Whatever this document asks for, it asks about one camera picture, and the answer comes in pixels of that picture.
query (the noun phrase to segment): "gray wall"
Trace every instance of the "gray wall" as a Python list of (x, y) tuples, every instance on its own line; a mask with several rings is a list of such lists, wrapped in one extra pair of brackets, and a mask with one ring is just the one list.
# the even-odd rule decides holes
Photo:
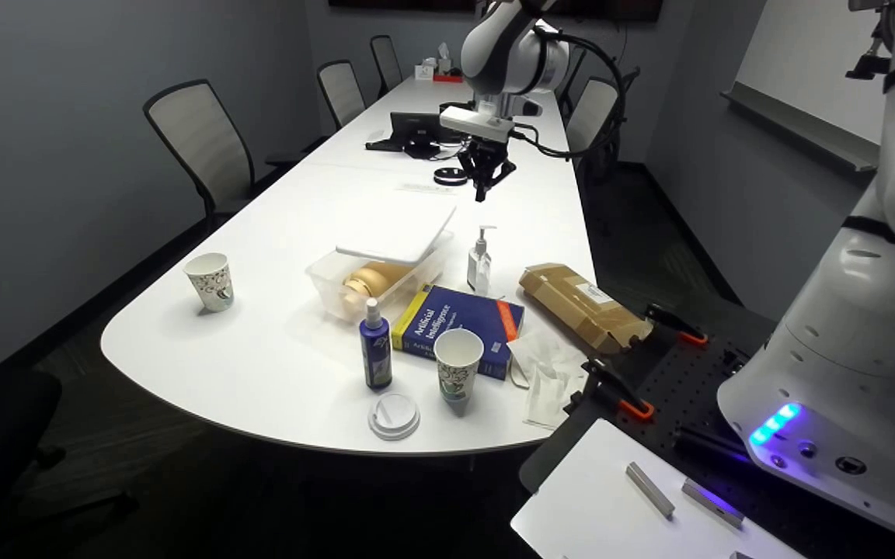
[(202, 219), (140, 105), (211, 78), (255, 162), (317, 117), (305, 4), (0, 0), (0, 360)]
[[(595, 24), (595, 23), (563, 23), (552, 24), (580, 38), (595, 41), (606, 53), (620, 57), (620, 66), (639, 66), (642, 78), (638, 81), (627, 105), (627, 128), (620, 158), (642, 162), (648, 151), (661, 99), (673, 76), (673, 58), (686, 30), (694, 0), (666, 0), (661, 18), (656, 24)], [(435, 57), (439, 45), (448, 41), (452, 58), (473, 29), (475, 13), (361, 13), (361, 9), (330, 9), (326, 0), (308, 0), (308, 29), (314, 41), (314, 63), (350, 58), (361, 91), (365, 99), (380, 94), (380, 76), (369, 53), (373, 33), (391, 33), (405, 72), (418, 58)], [(333, 132), (333, 117), (321, 108), (321, 128)]]
[(696, 0), (645, 162), (737, 296), (780, 316), (863, 183), (721, 99), (760, 7)]

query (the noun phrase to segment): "blue light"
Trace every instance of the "blue light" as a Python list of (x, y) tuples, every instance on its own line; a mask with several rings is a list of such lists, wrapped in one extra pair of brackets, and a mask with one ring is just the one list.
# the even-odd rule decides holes
[(753, 445), (760, 447), (768, 445), (777, 432), (786, 429), (786, 423), (792, 423), (797, 415), (797, 403), (786, 403), (783, 409), (777, 409), (770, 421), (764, 421), (755, 432), (753, 432)]

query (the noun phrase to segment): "blue book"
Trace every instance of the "blue book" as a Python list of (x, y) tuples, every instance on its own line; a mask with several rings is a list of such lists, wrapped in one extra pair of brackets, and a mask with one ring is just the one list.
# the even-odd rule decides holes
[(408, 312), (394, 321), (391, 348), (432, 360), (435, 339), (445, 330), (473, 330), (483, 345), (479, 373), (505, 379), (512, 363), (505, 341), (517, 339), (518, 321), (518, 306), (429, 285), (416, 293)]

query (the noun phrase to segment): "floor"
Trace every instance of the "floor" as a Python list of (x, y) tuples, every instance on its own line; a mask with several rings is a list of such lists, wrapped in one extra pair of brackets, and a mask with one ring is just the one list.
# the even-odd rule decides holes
[[(620, 167), (600, 186), (592, 262), (617, 293), (717, 293), (657, 186)], [(104, 321), (178, 256), (158, 258), (120, 297), (37, 367), (65, 385), (47, 432), (67, 456), (29, 472), (0, 519), (9, 556), (534, 556), (509, 519), (534, 447), (455, 459), (350, 459), (227, 436), (174, 414), (95, 350)], [(137, 512), (67, 507), (132, 495)]]

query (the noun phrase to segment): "laptop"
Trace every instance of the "laptop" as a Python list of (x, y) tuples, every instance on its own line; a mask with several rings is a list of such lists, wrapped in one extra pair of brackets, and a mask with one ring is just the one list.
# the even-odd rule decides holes
[(460, 142), (466, 133), (440, 128), (439, 111), (388, 111), (391, 120), (391, 138), (380, 142), (365, 142), (365, 150), (376, 151), (402, 151), (405, 142), (416, 133), (424, 132), (439, 142)]

